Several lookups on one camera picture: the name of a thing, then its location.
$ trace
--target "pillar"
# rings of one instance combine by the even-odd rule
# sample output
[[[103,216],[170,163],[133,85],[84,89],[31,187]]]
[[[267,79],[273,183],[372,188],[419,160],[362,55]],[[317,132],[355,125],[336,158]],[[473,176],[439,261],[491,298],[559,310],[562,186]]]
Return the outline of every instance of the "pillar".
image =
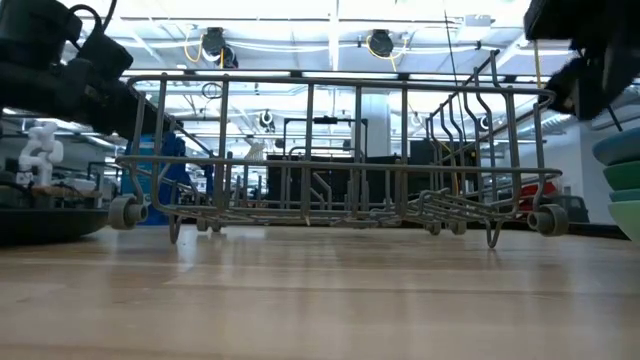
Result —
[[[369,157],[391,154],[391,122],[388,96],[382,94],[362,95],[362,118],[369,121],[362,127],[361,149],[365,151],[365,130],[368,133]],[[351,126],[351,145],[355,147],[355,126]]]

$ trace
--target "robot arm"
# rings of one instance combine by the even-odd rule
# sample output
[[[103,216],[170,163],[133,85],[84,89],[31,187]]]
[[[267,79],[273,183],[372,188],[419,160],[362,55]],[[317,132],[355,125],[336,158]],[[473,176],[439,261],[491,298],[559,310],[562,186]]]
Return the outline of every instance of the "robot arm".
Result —
[[[20,171],[29,171],[32,166],[37,166],[40,163],[38,157],[33,156],[32,154],[34,151],[42,147],[42,141],[40,141],[41,135],[41,127],[32,127],[29,129],[29,141],[27,141],[25,147],[22,148],[18,159]]]
[[[49,155],[47,156],[47,159],[52,164],[57,164],[62,162],[62,160],[64,159],[64,145],[62,145],[60,141],[55,140],[53,142],[53,151],[49,153]]]
[[[551,109],[592,120],[633,82],[640,72],[639,11],[637,0],[531,0],[527,39],[569,40],[580,54],[547,84],[558,94]]]

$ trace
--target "green bowl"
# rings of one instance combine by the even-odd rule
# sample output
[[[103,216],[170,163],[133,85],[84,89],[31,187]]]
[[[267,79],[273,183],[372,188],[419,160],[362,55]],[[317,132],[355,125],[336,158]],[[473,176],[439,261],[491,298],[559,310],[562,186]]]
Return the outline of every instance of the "green bowl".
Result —
[[[604,177],[614,191],[640,189],[640,161],[608,166]]]
[[[640,200],[640,189],[620,190],[609,194],[612,202]]]
[[[609,213],[631,241],[640,242],[640,201],[623,201],[609,205]]]

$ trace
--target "blue bowl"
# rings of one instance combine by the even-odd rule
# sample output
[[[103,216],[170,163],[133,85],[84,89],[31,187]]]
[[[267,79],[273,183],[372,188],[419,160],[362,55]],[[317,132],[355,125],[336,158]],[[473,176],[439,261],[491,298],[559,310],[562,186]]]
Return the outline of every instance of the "blue bowl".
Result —
[[[614,191],[609,194],[609,197],[613,202],[640,200],[640,189]]]
[[[593,146],[593,155],[604,165],[640,160],[640,128],[608,137]]]

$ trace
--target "rack wheel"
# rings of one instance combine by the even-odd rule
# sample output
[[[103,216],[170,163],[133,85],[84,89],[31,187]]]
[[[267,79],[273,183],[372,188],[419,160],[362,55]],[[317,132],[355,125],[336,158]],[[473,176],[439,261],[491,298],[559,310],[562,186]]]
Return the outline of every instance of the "rack wheel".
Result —
[[[215,222],[215,223],[211,224],[211,231],[213,231],[213,232],[220,232],[221,228],[222,228],[222,226],[220,226],[219,222]]]
[[[437,236],[440,235],[440,231],[442,230],[442,224],[428,224],[424,226],[424,229],[427,230],[431,235]]]
[[[464,221],[449,224],[449,230],[454,235],[464,235],[467,232],[467,223]]]
[[[200,231],[200,232],[205,232],[205,231],[209,230],[209,224],[207,223],[207,220],[198,219],[196,221],[196,229],[198,229],[198,231]]]
[[[147,207],[138,204],[134,197],[117,197],[109,206],[109,225],[116,230],[131,230],[148,215]]]
[[[487,238],[487,246],[489,246],[489,249],[495,248],[496,245],[498,245],[498,237],[497,236],[491,236],[491,237]]]
[[[560,206],[555,204],[542,205],[540,211],[530,213],[527,223],[542,236],[561,236],[569,231],[569,216]]]

